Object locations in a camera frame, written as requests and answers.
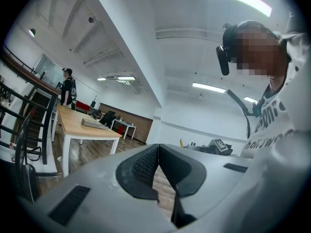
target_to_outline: black chair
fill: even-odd
[[[112,121],[116,118],[117,117],[115,116],[115,112],[108,111],[99,122],[103,125],[106,125],[107,127],[110,127]]]

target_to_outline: desk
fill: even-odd
[[[57,122],[57,116],[59,115],[60,120],[62,122],[62,127],[64,130],[64,144],[63,144],[63,173],[64,177],[69,173],[69,147],[70,140],[73,139],[81,139],[80,144],[82,144],[83,139],[87,140],[113,140],[112,148],[110,154],[114,154],[116,152],[116,148],[118,145],[120,134],[108,129],[96,129],[87,127],[81,124],[83,118],[96,121],[89,115],[71,110],[62,105],[57,106],[57,113],[55,115],[55,120],[53,124],[52,130],[52,141],[54,141],[55,128]]]
[[[133,132],[133,134],[132,134],[132,139],[133,139],[134,134],[135,134],[135,131],[136,131],[136,126],[134,126],[134,125],[132,125],[132,124],[129,124],[129,123],[126,123],[126,122],[124,122],[124,121],[120,121],[120,120],[114,119],[114,120],[112,121],[112,124],[111,124],[110,129],[112,129],[113,124],[114,124],[115,122],[118,122],[118,123],[123,124],[123,125],[125,125],[125,126],[126,126],[126,131],[125,131],[125,134],[124,134],[123,139],[125,139],[125,137],[126,137],[126,134],[127,134],[128,128],[134,128],[134,132]]]

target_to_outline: man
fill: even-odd
[[[224,75],[227,62],[252,75],[269,77],[270,84],[254,106],[259,122],[243,147],[241,157],[253,158],[293,131],[311,129],[311,48],[309,37],[292,13],[279,39],[255,21],[231,26],[223,35],[217,55]]]
[[[66,107],[69,107],[72,103],[72,97],[70,95],[71,87],[72,87],[72,82],[73,79],[71,77],[72,75],[72,70],[71,69],[63,69],[64,71],[64,84],[62,86],[62,98],[60,100],[60,104]]]

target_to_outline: wooden handrail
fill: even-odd
[[[22,67],[25,66],[25,67],[27,67],[31,72],[37,74],[37,72],[36,72],[33,68],[31,69],[31,68],[30,68],[29,66],[27,66],[24,62],[22,62],[15,54],[13,54],[13,53],[11,52],[11,50],[9,50],[8,47],[7,47],[5,44],[3,44],[3,47],[5,47],[5,48],[9,51],[9,55],[13,55],[16,59],[18,59],[18,61],[20,61],[20,62],[23,64]]]
[[[2,62],[10,68],[14,73],[25,79],[26,81],[30,82],[34,86],[38,87],[39,89],[51,94],[51,95],[59,95],[60,91],[55,89],[54,87],[50,86],[49,84],[45,83],[44,81],[40,80],[35,75],[31,74],[25,68],[21,67],[19,63],[17,63],[9,54],[7,54],[4,50],[0,52],[0,59]]]

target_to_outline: wooden floor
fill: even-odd
[[[83,140],[83,144],[80,145],[79,140],[72,139],[69,152],[69,173],[79,169],[85,163],[108,156],[110,154],[112,142],[113,141]],[[130,137],[126,137],[125,139],[120,138],[116,153],[137,148],[142,145],[142,143],[131,139]],[[57,160],[59,156],[62,156],[62,134],[55,134],[55,141],[52,144],[52,147],[58,176],[38,177],[41,195],[61,181],[63,176],[61,162]],[[155,172],[153,188],[158,191],[160,208],[170,218],[173,211],[175,191],[160,167],[158,167]]]

